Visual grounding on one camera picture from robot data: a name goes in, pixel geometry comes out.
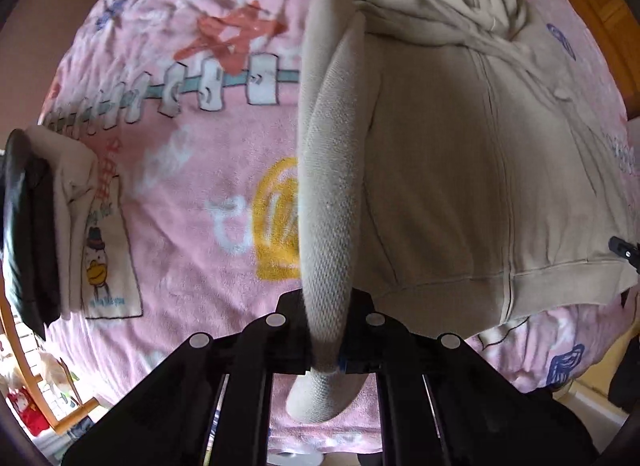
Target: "cartoon duck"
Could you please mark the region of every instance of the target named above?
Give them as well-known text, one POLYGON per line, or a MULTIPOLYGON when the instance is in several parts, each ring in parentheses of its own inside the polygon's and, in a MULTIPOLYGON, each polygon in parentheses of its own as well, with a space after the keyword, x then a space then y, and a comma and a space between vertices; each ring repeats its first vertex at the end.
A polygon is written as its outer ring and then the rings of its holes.
POLYGON ((89 228, 84 249, 84 267, 89 285, 94 286, 95 299, 100 298, 101 291, 104 291, 107 297, 111 297, 107 284, 108 259, 100 227, 89 228))

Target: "pink blanket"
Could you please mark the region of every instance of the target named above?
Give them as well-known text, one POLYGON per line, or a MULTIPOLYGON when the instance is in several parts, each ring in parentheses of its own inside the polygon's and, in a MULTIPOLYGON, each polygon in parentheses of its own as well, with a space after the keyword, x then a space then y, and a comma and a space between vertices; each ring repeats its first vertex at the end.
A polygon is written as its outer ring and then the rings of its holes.
MULTIPOLYGON (((41 120, 98 154, 100 190, 84 313, 55 322, 47 339, 106 401, 193 332, 238 332, 300 286, 296 106, 308 1, 100 0, 62 60, 41 120)), ((601 52, 567 0, 528 1, 572 58, 635 211, 624 107, 601 52)), ((601 359, 635 309, 632 291, 468 343, 527 391, 601 359)), ((373 377, 343 414, 314 426, 285 413, 292 380, 274 384, 272 451, 380 450, 373 377)))

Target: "blue scribble print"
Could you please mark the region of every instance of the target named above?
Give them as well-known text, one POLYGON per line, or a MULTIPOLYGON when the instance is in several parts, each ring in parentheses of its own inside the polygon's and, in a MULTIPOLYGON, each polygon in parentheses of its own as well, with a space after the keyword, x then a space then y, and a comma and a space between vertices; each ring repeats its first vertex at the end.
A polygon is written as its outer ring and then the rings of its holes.
POLYGON ((104 29, 109 20, 115 18, 122 12, 122 9, 124 8, 124 4, 126 2, 127 0, 116 0, 115 2, 113 2, 111 7, 107 7, 107 10, 102 13, 102 16, 100 16, 95 21, 95 30, 101 31, 102 29, 104 29))
POLYGON ((569 40, 562 33, 562 31, 552 23, 547 23, 546 28, 549 29, 549 32, 552 33, 554 38, 557 39, 562 44, 562 47, 564 47, 564 50, 566 50, 569 53, 569 55, 574 59, 574 61, 576 61, 575 52, 571 47, 571 43, 569 43, 569 40))
POLYGON ((562 385, 567 382, 571 371, 577 367, 582 361, 584 354, 584 345, 578 343, 571 351, 566 354, 551 359, 549 366, 549 374, 546 377, 546 386, 562 385))

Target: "wooden frame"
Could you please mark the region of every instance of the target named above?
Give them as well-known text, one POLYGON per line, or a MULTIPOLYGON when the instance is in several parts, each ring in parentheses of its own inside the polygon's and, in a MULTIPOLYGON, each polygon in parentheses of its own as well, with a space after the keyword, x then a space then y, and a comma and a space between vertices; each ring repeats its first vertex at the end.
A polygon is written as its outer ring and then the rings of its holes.
POLYGON ((14 315, 11 311, 11 306, 4 294, 4 280, 0 279, 0 321, 2 321, 2 327, 4 328, 4 334, 6 335, 7 340, 9 341, 9 345, 11 347, 12 353, 14 353, 15 359, 18 362, 18 368, 20 369, 20 373, 22 375, 22 382, 24 386, 27 388, 27 391, 31 394, 33 398, 33 402, 35 402, 36 406, 42 412, 42 415, 47 419, 49 425, 52 427, 53 431, 58 434, 63 434, 71 427, 80 422, 84 417, 86 417, 89 412, 91 412, 94 408, 99 406, 97 399, 91 398, 87 402, 82 402, 80 396, 78 396, 78 391, 76 390, 76 386, 74 385, 73 379, 66 368, 66 365, 62 365, 65 373, 69 379, 69 383, 72 385, 74 393, 78 398, 79 406, 76 408, 71 414, 63 417, 63 419, 58 420, 58 418, 53 414, 53 411, 49 407, 49 404, 44 399, 42 392, 40 391, 40 387, 38 383, 42 381, 41 375, 33 375, 31 372, 31 367, 27 362, 27 358, 24 355, 24 351, 22 350, 22 345, 20 344, 20 337, 15 329, 14 323, 14 315))

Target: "yellow drawing print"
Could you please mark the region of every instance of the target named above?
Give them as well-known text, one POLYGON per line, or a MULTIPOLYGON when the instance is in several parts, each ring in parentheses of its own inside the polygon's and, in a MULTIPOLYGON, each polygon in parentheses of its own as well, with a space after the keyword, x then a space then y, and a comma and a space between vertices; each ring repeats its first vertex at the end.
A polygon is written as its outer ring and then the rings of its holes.
POLYGON ((258 184, 252 208, 256 275, 263 280, 300 277, 296 158, 274 164, 258 184))

